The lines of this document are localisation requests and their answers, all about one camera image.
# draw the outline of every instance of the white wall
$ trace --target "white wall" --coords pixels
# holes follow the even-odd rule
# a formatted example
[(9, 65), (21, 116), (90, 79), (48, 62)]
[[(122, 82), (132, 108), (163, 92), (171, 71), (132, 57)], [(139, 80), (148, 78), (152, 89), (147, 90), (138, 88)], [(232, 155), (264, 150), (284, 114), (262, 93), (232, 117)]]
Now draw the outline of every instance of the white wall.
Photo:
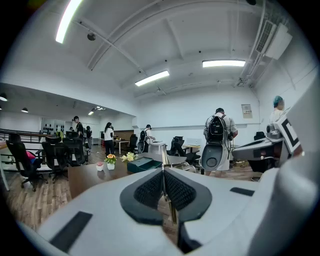
[[(241, 104), (251, 104), (251, 119), (243, 118)], [(141, 129), (150, 124), (152, 135), (157, 141), (165, 142), (168, 149), (174, 136), (183, 136), (185, 143), (187, 138), (201, 139), (202, 151), (206, 145), (203, 136), (205, 122), (217, 108), (223, 108), (238, 127), (235, 145), (254, 140), (260, 120), (258, 99), (248, 88), (222, 86), (218, 90), (216, 87), (189, 90), (141, 102), (137, 117), (138, 128), (134, 132), (139, 135)]]
[(287, 109), (319, 77), (319, 62), (308, 41), (297, 28), (289, 33), (293, 36), (289, 46), (279, 60), (272, 60), (255, 87), (260, 105), (260, 131), (263, 132), (266, 132), (270, 114), (274, 110), (275, 96), (284, 99)]
[(109, 114), (101, 117), (100, 131), (104, 131), (108, 122), (112, 123), (115, 131), (133, 130), (132, 119), (134, 116), (125, 113)]
[(38, 133), (42, 117), (28, 113), (15, 113), (0, 110), (0, 129), (20, 130)]

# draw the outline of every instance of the office room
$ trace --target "office room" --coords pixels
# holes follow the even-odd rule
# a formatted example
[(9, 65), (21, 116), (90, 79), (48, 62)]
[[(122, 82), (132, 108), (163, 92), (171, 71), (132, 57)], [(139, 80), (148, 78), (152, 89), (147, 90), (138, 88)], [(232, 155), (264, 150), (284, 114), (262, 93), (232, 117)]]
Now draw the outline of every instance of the office room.
[(0, 70), (15, 232), (42, 255), (292, 250), (319, 208), (320, 70), (285, 7), (28, 1)]

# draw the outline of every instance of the white robot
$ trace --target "white robot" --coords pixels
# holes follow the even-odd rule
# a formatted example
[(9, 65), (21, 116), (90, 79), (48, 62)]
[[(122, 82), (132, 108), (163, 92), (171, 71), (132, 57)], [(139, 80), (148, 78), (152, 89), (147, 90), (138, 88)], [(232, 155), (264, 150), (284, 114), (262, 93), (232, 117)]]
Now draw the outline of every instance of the white robot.
[[(319, 200), (320, 172), (315, 168), (320, 166), (319, 144), (312, 135), (319, 134), (320, 116), (314, 116), (306, 131), (303, 115), (320, 108), (319, 95), (315, 83), (269, 128), (266, 139), (233, 151), (235, 157), (250, 161), (279, 162), (280, 168), (267, 170), (260, 182), (176, 169), (164, 150), (162, 168), (88, 189), (50, 216), (37, 232), (21, 223), (20, 228), (43, 255), (280, 254)], [(292, 157), (299, 146), (303, 153)], [(163, 194), (178, 212), (177, 245), (164, 233), (157, 211)]]

